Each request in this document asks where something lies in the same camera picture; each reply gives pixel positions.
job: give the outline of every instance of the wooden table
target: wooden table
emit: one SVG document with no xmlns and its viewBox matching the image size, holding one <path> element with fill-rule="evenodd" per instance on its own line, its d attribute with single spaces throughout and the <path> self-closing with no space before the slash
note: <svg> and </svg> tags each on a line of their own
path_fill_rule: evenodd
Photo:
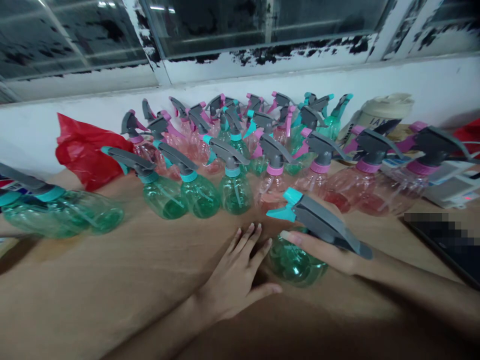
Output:
<svg viewBox="0 0 480 360">
<path fill-rule="evenodd" d="M 69 189 L 80 186 L 69 171 L 53 182 Z M 45 239 L 0 276 L 0 359 L 98 359 L 206 281 L 237 227 L 262 222 L 264 239 L 292 227 L 254 209 L 242 216 L 220 211 L 205 220 L 187 214 L 166 221 L 144 203 L 142 183 L 132 175 L 99 193 L 123 203 L 121 226 L 99 237 Z M 411 211 L 449 213 L 468 221 L 478 216 L 479 206 L 443 210 L 421 200 Z M 362 241 L 460 281 L 399 219 L 355 212 L 346 222 Z M 0 236 L 16 232 L 0 219 Z M 312 287 L 282 285 L 283 294 L 218 323 L 179 358 L 469 357 L 454 333 L 360 278 L 329 269 Z"/>
</svg>

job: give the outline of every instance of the spray bottle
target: spray bottle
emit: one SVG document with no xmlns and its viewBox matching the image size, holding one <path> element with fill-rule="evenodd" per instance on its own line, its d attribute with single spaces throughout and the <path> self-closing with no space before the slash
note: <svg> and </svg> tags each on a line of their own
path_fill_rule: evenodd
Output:
<svg viewBox="0 0 480 360">
<path fill-rule="evenodd" d="M 429 187 L 429 175 L 435 173 L 443 161 L 478 163 L 460 140 L 434 126 L 425 127 L 414 136 L 414 141 L 414 148 L 425 155 L 406 166 L 380 172 L 373 191 L 358 204 L 361 212 L 378 217 L 401 215 L 422 197 Z M 450 156 L 456 152 L 463 156 Z"/>
<path fill-rule="evenodd" d="M 260 146 L 268 159 L 266 172 L 254 191 L 255 204 L 263 211 L 278 209 L 285 206 L 283 194 L 288 185 L 284 179 L 284 163 L 295 164 L 292 155 L 273 137 L 263 134 L 260 137 Z"/>
<path fill-rule="evenodd" d="M 299 221 L 305 227 L 293 230 L 310 234 L 318 238 L 318 241 L 325 241 L 364 259 L 373 258 L 372 250 L 360 242 L 338 217 L 318 202 L 291 187 L 283 196 L 287 201 L 286 206 L 270 210 L 266 213 L 267 216 L 292 223 Z M 325 262 L 314 258 L 280 235 L 274 240 L 268 257 L 273 272 L 299 288 L 312 285 L 328 269 Z"/>
<path fill-rule="evenodd" d="M 148 120 L 148 129 L 153 135 L 153 146 L 158 149 L 160 142 L 165 142 L 171 147 L 179 150 L 180 152 L 186 149 L 187 143 L 185 142 L 185 136 L 183 136 L 177 129 L 173 127 L 170 123 L 172 118 L 166 110 L 159 111 L 157 116 L 154 116 L 152 110 L 150 109 L 149 103 L 146 99 L 143 99 L 142 102 L 143 114 L 145 119 Z M 180 180 L 180 170 L 177 166 L 172 166 L 168 159 L 158 151 L 158 158 L 160 159 L 157 166 L 165 166 L 165 169 L 161 170 L 161 173 L 164 173 L 169 178 L 179 181 Z"/>
<path fill-rule="evenodd" d="M 88 228 L 94 235 L 106 234 L 124 219 L 124 211 L 105 196 L 86 191 L 67 191 L 33 176 L 27 176 L 0 163 L 0 173 L 21 183 L 40 201 L 48 212 L 77 234 Z"/>
<path fill-rule="evenodd" d="M 0 210 L 12 226 L 52 239 L 66 239 L 78 235 L 80 229 L 59 222 L 45 202 L 19 191 L 0 189 Z"/>
<path fill-rule="evenodd" d="M 103 146 L 101 151 L 114 158 L 125 175 L 130 169 L 136 171 L 143 183 L 143 199 L 159 217 L 165 220 L 178 219 L 188 211 L 187 202 L 181 195 L 180 185 L 167 177 L 158 175 L 154 171 L 153 162 L 111 146 Z"/>
<path fill-rule="evenodd" d="M 250 160 L 224 141 L 210 136 L 205 136 L 203 141 L 207 142 L 212 153 L 222 158 L 226 164 L 225 176 L 218 186 L 222 207 L 233 215 L 245 213 L 252 206 L 253 194 L 249 181 L 240 167 L 248 165 Z"/>
<path fill-rule="evenodd" d="M 306 135 L 304 141 L 304 146 L 307 147 L 306 150 L 317 156 L 310 167 L 302 171 L 292 188 L 305 194 L 314 194 L 323 199 L 325 197 L 325 184 L 328 179 L 327 173 L 330 169 L 331 160 L 338 158 L 338 156 L 333 156 L 333 152 L 337 152 L 339 157 L 344 160 L 349 158 L 332 139 L 308 128 L 305 128 L 303 133 Z M 303 150 L 302 148 L 301 151 L 293 154 L 293 158 L 301 158 Z"/>
<path fill-rule="evenodd" d="M 404 158 L 391 140 L 373 130 L 363 130 L 356 142 L 365 155 L 354 167 L 340 170 L 325 184 L 324 200 L 336 205 L 342 214 L 353 211 L 364 196 L 373 192 L 378 171 L 390 149 Z"/>
<path fill-rule="evenodd" d="M 186 200 L 188 211 L 200 219 L 207 219 L 215 215 L 220 207 L 220 195 L 212 182 L 197 174 L 195 170 L 199 167 L 180 151 L 166 143 L 159 144 L 158 148 L 180 169 L 180 176 L 183 180 L 180 192 Z"/>
<path fill-rule="evenodd" d="M 156 164 L 155 171 L 160 175 L 167 175 L 167 168 L 162 155 L 150 141 L 145 140 L 143 136 L 137 132 L 137 129 L 148 130 L 135 117 L 135 111 L 129 110 L 121 122 L 121 134 L 128 134 L 130 141 L 133 143 L 134 154 Z"/>
<path fill-rule="evenodd" d="M 221 110 L 230 127 L 229 145 L 237 150 L 245 159 L 250 159 L 250 151 L 247 144 L 242 140 L 242 122 L 234 108 L 224 106 Z M 242 174 L 246 174 L 248 167 L 240 165 Z"/>
<path fill-rule="evenodd" d="M 319 131 L 320 134 L 325 135 L 332 139 L 333 141 L 337 140 L 340 132 L 341 119 L 344 114 L 345 107 L 349 104 L 350 100 L 353 98 L 353 94 L 343 95 L 335 108 L 331 111 L 330 116 L 327 116 L 324 120 L 326 128 Z"/>
<path fill-rule="evenodd" d="M 274 123 L 276 120 L 262 112 L 249 110 L 247 116 L 250 120 L 250 127 L 245 133 L 243 138 L 255 138 L 255 148 L 251 151 L 251 161 L 249 170 L 251 173 L 256 176 L 260 176 L 265 170 L 267 170 L 267 165 L 269 161 L 264 155 L 262 147 L 260 146 L 260 137 L 265 134 L 273 137 L 274 135 Z"/>
<path fill-rule="evenodd" d="M 223 165 L 220 160 L 215 159 L 214 161 L 211 160 L 211 152 L 210 147 L 207 143 L 203 141 L 205 135 L 214 136 L 210 133 L 210 126 L 207 124 L 204 117 L 198 111 L 192 111 L 191 109 L 186 110 L 188 113 L 188 118 L 190 119 L 191 123 L 194 126 L 194 132 L 192 136 L 192 144 L 191 149 L 193 152 L 190 153 L 189 158 L 193 159 L 196 163 L 201 166 L 201 172 L 213 175 L 218 173 L 222 170 Z"/>
<path fill-rule="evenodd" d="M 308 132 L 306 135 L 315 129 L 323 129 L 326 127 L 324 123 L 324 118 L 320 113 L 316 110 L 313 110 L 311 107 L 304 105 L 304 104 L 299 104 L 298 108 L 300 109 L 300 113 L 298 116 L 301 117 L 301 124 L 298 126 L 299 129 L 302 129 L 300 132 L 298 138 L 300 141 L 298 141 L 298 138 L 291 137 L 290 138 L 290 153 L 291 154 L 298 154 L 297 157 L 294 157 L 294 159 L 298 159 L 298 164 L 297 165 L 291 165 L 287 164 L 285 166 L 285 171 L 287 174 L 290 176 L 295 176 L 297 175 L 302 169 L 308 168 L 310 164 L 312 163 L 314 156 L 313 154 L 308 152 L 308 147 L 305 148 L 305 137 L 303 136 L 304 130 L 306 129 Z M 305 151 L 302 152 L 300 149 L 302 147 L 305 148 Z"/>
</svg>

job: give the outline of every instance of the finger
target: finger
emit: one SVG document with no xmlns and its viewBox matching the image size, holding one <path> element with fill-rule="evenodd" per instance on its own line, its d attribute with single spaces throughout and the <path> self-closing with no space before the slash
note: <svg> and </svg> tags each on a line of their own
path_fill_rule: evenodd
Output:
<svg viewBox="0 0 480 360">
<path fill-rule="evenodd" d="M 249 265 L 250 268 L 254 269 L 255 272 L 257 272 L 260 264 L 269 253 L 271 247 L 272 247 L 272 238 L 269 238 L 267 241 L 265 241 L 261 249 L 258 250 L 256 254 L 251 258 L 250 265 Z"/>
<path fill-rule="evenodd" d="M 242 250 L 242 252 L 247 254 L 248 257 L 250 257 L 250 253 L 252 252 L 252 249 L 254 248 L 257 241 L 259 240 L 261 234 L 262 234 L 262 224 L 259 223 L 255 229 L 255 232 L 252 234 L 252 236 L 250 236 L 250 238 L 248 239 L 248 241 L 246 242 Z"/>
<path fill-rule="evenodd" d="M 237 253 L 242 251 L 242 249 L 244 248 L 245 244 L 247 243 L 248 239 L 250 238 L 254 230 L 255 230 L 255 224 L 252 222 L 248 227 L 248 229 L 243 234 L 243 236 L 241 237 L 234 251 L 236 251 Z"/>
<path fill-rule="evenodd" d="M 233 236 L 233 239 L 231 240 L 230 245 L 228 246 L 228 249 L 226 250 L 226 254 L 230 254 L 235 249 L 235 246 L 237 245 L 237 242 L 239 241 L 241 235 L 242 229 L 238 228 L 235 235 Z"/>
<path fill-rule="evenodd" d="M 246 296 L 247 306 L 256 303 L 258 300 L 272 294 L 280 294 L 283 291 L 282 287 L 276 283 L 268 282 L 260 286 L 254 287 Z"/>
<path fill-rule="evenodd" d="M 357 257 L 349 251 L 342 251 L 332 244 L 302 232 L 282 231 L 280 236 L 340 271 L 345 271 L 348 266 L 352 265 L 350 264 L 352 259 Z"/>
</svg>

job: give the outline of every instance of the window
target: window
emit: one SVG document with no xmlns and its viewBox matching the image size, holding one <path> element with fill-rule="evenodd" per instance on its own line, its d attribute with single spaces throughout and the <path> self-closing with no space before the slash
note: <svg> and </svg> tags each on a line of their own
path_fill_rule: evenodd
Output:
<svg viewBox="0 0 480 360">
<path fill-rule="evenodd" d="M 473 53 L 477 2 L 0 0 L 0 104 Z"/>
</svg>

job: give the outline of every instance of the red plastic bag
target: red plastic bag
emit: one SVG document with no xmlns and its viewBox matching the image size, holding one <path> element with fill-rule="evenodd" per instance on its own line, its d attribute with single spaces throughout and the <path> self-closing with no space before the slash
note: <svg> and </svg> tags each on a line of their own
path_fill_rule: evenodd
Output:
<svg viewBox="0 0 480 360">
<path fill-rule="evenodd" d="M 453 133 L 453 136 L 462 142 L 480 142 L 480 118 L 462 126 Z M 470 154 L 480 151 L 480 144 L 466 143 L 465 146 Z"/>
<path fill-rule="evenodd" d="M 57 115 L 60 136 L 56 139 L 56 158 L 78 177 L 85 190 L 95 191 L 123 174 L 120 165 L 101 148 L 111 146 L 132 152 L 130 141 L 112 131 Z"/>
</svg>

